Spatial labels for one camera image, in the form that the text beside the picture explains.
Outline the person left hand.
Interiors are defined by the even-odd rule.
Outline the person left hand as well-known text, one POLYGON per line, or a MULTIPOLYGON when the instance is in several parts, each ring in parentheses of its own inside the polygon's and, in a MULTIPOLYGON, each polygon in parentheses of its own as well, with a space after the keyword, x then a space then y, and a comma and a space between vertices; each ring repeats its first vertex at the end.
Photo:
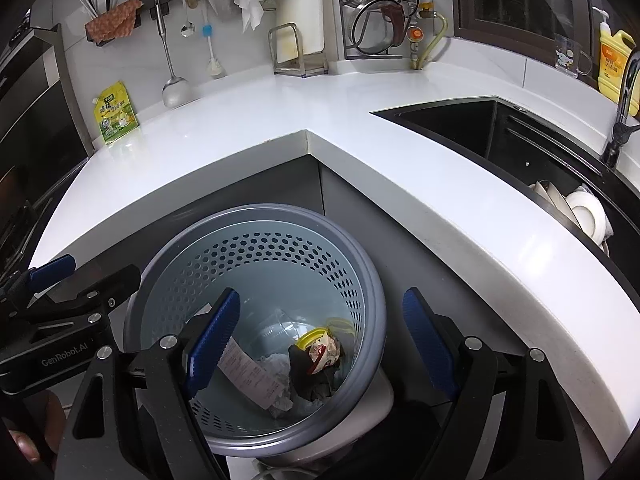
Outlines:
POLYGON ((1 417, 29 463, 55 468, 66 415, 53 391, 47 389, 26 398, 9 398, 1 407, 1 417))

